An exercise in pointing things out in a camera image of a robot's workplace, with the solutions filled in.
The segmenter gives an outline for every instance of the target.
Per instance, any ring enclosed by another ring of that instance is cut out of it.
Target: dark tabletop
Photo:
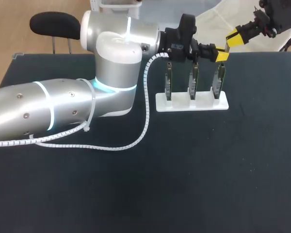
[[[219,112],[156,112],[165,64],[150,69],[150,125],[136,147],[0,148],[0,233],[291,233],[291,53],[231,54],[229,110]],[[189,69],[174,64],[175,91]],[[200,62],[200,90],[214,69]],[[94,76],[92,55],[24,55],[1,86]],[[55,142],[133,142],[145,121],[141,78],[128,115]]]

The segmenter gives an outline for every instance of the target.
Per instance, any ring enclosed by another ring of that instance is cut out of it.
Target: white holder
[[[227,110],[228,102],[226,94],[221,91],[220,98],[216,100],[210,91],[196,92],[195,100],[190,99],[187,92],[173,92],[171,101],[167,101],[165,93],[156,94],[156,111],[158,112],[186,112],[186,111],[211,111]]]

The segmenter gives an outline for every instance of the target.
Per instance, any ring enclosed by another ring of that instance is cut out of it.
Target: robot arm
[[[229,47],[245,45],[260,34],[274,38],[291,28],[291,0],[260,0],[259,5],[264,11],[256,9],[253,22],[236,27],[226,37]]]
[[[95,54],[96,76],[86,82],[55,79],[1,88],[0,140],[82,123],[91,117],[127,114],[133,106],[142,58],[157,53],[177,62],[191,59],[197,63],[199,57],[219,62],[228,58],[228,53],[214,44],[198,44],[193,39],[195,33],[195,17],[191,15],[183,15],[177,29],[160,32],[157,24],[86,12],[81,45]]]

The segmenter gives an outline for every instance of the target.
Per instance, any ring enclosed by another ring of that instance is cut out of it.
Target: chair backrest
[[[42,12],[30,19],[30,29],[39,35],[80,39],[80,22],[72,15],[63,12]]]

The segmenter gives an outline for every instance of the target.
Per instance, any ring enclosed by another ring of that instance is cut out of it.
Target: screw
[[[146,52],[149,50],[148,46],[146,46],[146,45],[143,45],[141,49],[143,52]]]

